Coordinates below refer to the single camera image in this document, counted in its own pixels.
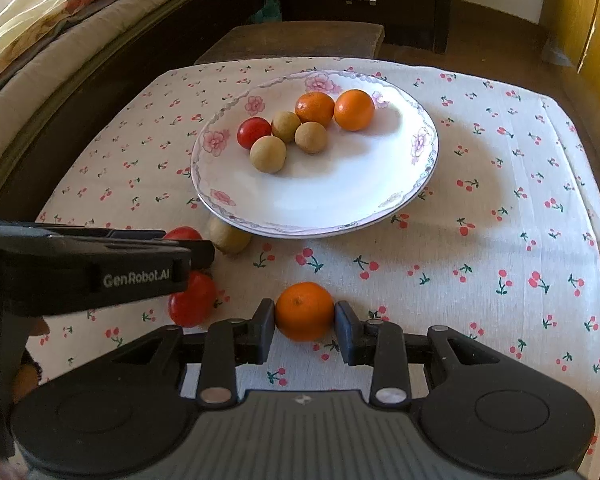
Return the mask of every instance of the wooden stool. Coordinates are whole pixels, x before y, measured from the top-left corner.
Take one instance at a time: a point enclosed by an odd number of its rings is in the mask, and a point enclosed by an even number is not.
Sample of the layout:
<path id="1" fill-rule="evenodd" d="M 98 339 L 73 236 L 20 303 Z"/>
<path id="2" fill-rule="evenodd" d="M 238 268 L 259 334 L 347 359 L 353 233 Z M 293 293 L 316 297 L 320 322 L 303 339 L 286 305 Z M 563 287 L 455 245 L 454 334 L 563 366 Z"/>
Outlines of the wooden stool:
<path id="1" fill-rule="evenodd" d="M 360 57 L 374 59 L 384 27 L 362 22 L 272 22 L 235 27 L 196 64 L 259 57 Z"/>

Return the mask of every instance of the plate rim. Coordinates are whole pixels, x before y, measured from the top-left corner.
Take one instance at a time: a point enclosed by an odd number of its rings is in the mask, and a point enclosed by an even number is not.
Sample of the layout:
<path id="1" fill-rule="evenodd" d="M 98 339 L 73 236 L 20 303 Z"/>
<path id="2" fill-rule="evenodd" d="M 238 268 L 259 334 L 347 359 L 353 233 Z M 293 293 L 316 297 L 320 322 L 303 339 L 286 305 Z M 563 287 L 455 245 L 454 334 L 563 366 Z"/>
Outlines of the plate rim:
<path id="1" fill-rule="evenodd" d="M 199 173 L 198 173 L 198 164 L 197 162 L 194 161 L 194 156 L 196 155 L 196 153 L 200 152 L 200 144 L 202 143 L 202 139 L 204 137 L 204 133 L 209 130 L 209 126 L 211 126 L 213 123 L 215 123 L 220 117 L 222 117 L 224 115 L 224 113 L 226 111 L 228 111 L 230 108 L 232 108 L 233 106 L 235 106 L 238 101 L 240 101 L 240 99 L 243 99 L 245 96 L 247 96 L 248 94 L 250 94 L 254 89 L 256 88 L 269 88 L 277 83 L 282 83 L 284 80 L 287 79 L 298 79 L 301 77 L 309 77 L 311 75 L 315 75 L 317 73 L 323 73 L 323 74 L 335 74 L 335 75 L 340 75 L 343 77 L 349 77 L 349 78 L 354 78 L 354 79 L 361 79 L 364 80 L 366 82 L 369 83 L 378 83 L 381 86 L 385 86 L 385 87 L 390 87 L 390 88 L 395 88 L 399 93 L 401 94 L 405 94 L 408 98 L 410 98 L 411 100 L 413 100 L 416 104 L 417 104 L 417 109 L 418 109 L 418 114 L 422 115 L 424 114 L 424 116 L 429 120 L 429 124 L 427 124 L 427 126 L 430 126 L 433 129 L 433 138 L 431 140 L 431 144 L 432 144 L 432 151 L 429 154 L 429 157 L 433 158 L 432 164 L 429 167 L 428 173 L 427 173 L 426 177 L 424 178 L 424 180 L 421 182 L 421 184 L 418 187 L 414 187 L 411 192 L 405 193 L 404 197 L 400 200 L 400 202 L 398 202 L 395 206 L 390 207 L 389 209 L 387 209 L 386 211 L 382 212 L 381 214 L 379 213 L 375 213 L 372 215 L 369 215 L 363 219 L 357 220 L 357 221 L 353 221 L 350 222 L 349 224 L 346 225 L 341 225 L 341 226 L 330 226 L 327 228 L 313 228 L 313 229 L 307 229 L 307 230 L 303 230 L 302 232 L 299 233 L 289 233 L 289 232 L 281 232 L 281 231 L 276 231 L 273 228 L 267 228 L 266 226 L 260 225 L 260 224 L 254 224 L 254 222 L 251 221 L 247 221 L 244 220 L 244 224 L 235 221 L 234 219 L 237 218 L 236 216 L 234 216 L 233 214 L 226 212 L 222 209 L 222 207 L 220 206 L 216 206 L 215 204 L 211 203 L 209 204 L 208 201 L 206 200 L 206 195 L 204 195 L 201 191 L 200 191 L 200 187 L 199 187 L 199 181 L 201 179 Z M 414 98 L 411 94 L 409 94 L 408 92 L 406 92 L 405 90 L 403 90 L 402 88 L 400 88 L 399 86 L 390 83 L 388 81 L 386 81 L 385 79 L 380 79 L 376 76 L 373 75 L 368 75 L 368 74 L 363 74 L 360 72 L 354 72 L 351 70 L 336 70 L 336 69 L 326 69 L 326 70 L 304 70 L 304 71 L 300 71 L 300 72 L 294 72 L 291 74 L 286 74 L 284 76 L 280 76 L 274 79 L 270 79 L 268 81 L 265 81 L 263 83 L 260 83 L 258 85 L 255 86 L 251 86 L 249 88 L 247 88 L 244 92 L 242 92 L 240 95 L 236 96 L 234 99 L 232 99 L 231 102 L 229 102 L 228 104 L 225 104 L 224 106 L 222 106 L 206 123 L 205 125 L 202 127 L 202 129 L 200 130 L 198 136 L 196 137 L 196 140 L 193 144 L 193 147 L 191 149 L 191 154 L 189 156 L 189 165 L 190 165 L 190 179 L 193 183 L 193 186 L 196 190 L 196 193 L 198 195 L 198 198 L 200 199 L 200 202 L 202 202 L 205 207 L 216 217 L 218 217 L 219 219 L 223 220 L 224 222 L 227 222 L 228 224 L 232 225 L 235 228 L 238 228 L 242 231 L 247 231 L 251 234 L 255 234 L 255 235 L 259 235 L 259 236 L 264 236 L 264 237 L 269 237 L 269 238 L 280 238 L 280 239 L 287 239 L 287 240 L 302 240 L 302 239 L 308 239 L 308 238 L 327 238 L 327 237 L 331 237 L 331 236 L 335 236 L 335 235 L 339 235 L 339 234 L 345 234 L 345 233 L 349 233 L 349 232 L 353 232 L 353 231 L 357 231 L 359 229 L 362 229 L 364 227 L 376 224 L 382 220 L 384 220 L 385 218 L 387 218 L 388 216 L 392 215 L 393 213 L 395 213 L 397 210 L 405 207 L 409 202 L 411 202 L 415 196 L 417 196 L 417 194 L 427 185 L 427 183 L 430 181 L 431 177 L 433 176 L 433 173 L 438 165 L 438 159 L 440 155 L 440 137 L 438 135 L 438 130 L 436 128 L 435 122 L 433 121 L 433 119 L 431 118 L 431 116 L 429 115 L 429 113 L 427 112 L 427 110 L 425 109 L 424 106 L 422 106 L 422 104 L 416 99 Z M 222 214 L 221 212 L 218 212 L 215 210 L 216 207 L 219 207 L 219 209 L 221 209 L 221 211 L 224 211 L 224 214 Z"/>

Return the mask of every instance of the floral plate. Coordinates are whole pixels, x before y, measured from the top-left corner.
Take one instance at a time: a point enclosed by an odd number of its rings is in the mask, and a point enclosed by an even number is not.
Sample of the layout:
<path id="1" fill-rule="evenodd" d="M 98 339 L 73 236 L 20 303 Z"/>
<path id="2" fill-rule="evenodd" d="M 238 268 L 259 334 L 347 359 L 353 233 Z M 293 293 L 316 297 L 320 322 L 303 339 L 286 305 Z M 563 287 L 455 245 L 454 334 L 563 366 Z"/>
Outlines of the floral plate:
<path id="1" fill-rule="evenodd" d="M 317 155 L 287 145 L 284 168 L 260 173 L 236 140 L 253 116 L 271 120 L 293 110 L 305 92 L 334 100 L 361 89 L 376 104 L 360 132 L 328 127 L 329 143 Z M 327 237 L 377 222 L 414 198 L 438 159 L 433 121 L 410 95 L 387 81 L 337 70 L 301 72 L 251 88 L 228 102 L 198 134 L 191 178 L 202 202 L 229 224 L 275 238 Z"/>

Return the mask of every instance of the cherry print tablecloth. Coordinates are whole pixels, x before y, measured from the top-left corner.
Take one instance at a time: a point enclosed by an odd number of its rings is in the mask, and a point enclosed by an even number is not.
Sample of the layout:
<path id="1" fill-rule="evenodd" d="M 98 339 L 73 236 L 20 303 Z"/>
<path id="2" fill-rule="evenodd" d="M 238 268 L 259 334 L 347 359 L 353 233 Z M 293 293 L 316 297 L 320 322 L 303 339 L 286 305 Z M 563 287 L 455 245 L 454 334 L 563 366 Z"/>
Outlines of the cherry print tablecloth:
<path id="1" fill-rule="evenodd" d="M 376 60 L 182 68 L 152 82 L 93 139 L 39 220 L 166 230 L 186 224 L 204 235 L 208 212 L 193 189 L 189 160 L 205 121 L 250 85 L 326 69 L 385 78 L 426 108 L 440 135 L 433 177 L 404 209 L 360 231 L 306 241 L 254 237 L 238 256 L 218 254 L 210 321 L 250 317 L 261 298 L 312 280 L 348 300 L 360 317 L 389 319 L 413 333 L 453 326 L 586 397 L 597 427 L 581 472 L 597 478 L 600 195 L 574 126 L 549 97 Z M 328 78 L 322 83 L 329 91 Z M 248 105 L 254 113 L 267 107 Z M 362 182 L 366 175 L 351 177 Z M 50 335 L 29 344 L 45 380 L 170 322 L 165 298 L 48 321 Z M 370 368 L 345 366 L 333 335 L 298 344 L 276 333 L 269 361 L 237 373 L 241 391 L 366 392 L 370 384 Z M 184 393 L 195 383 L 192 366 Z M 422 375 L 414 390 L 426 393 Z"/>

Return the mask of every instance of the tomato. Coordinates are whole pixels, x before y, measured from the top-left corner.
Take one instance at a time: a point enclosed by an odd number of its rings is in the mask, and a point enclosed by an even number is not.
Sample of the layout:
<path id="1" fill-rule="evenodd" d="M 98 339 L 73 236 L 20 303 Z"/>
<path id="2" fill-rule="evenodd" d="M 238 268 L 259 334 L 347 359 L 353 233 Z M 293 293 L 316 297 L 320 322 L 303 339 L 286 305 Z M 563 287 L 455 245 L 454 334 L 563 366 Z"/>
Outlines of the tomato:
<path id="1" fill-rule="evenodd" d="M 186 225 L 176 227 L 164 235 L 164 240 L 202 240 L 200 233 Z"/>
<path id="2" fill-rule="evenodd" d="M 271 135 L 271 124 L 262 117 L 252 117 L 244 121 L 238 128 L 238 144 L 250 150 L 260 137 Z"/>
<path id="3" fill-rule="evenodd" d="M 211 313 L 217 296 L 214 280 L 192 270 L 187 290 L 169 296 L 169 317 L 176 325 L 199 325 Z"/>

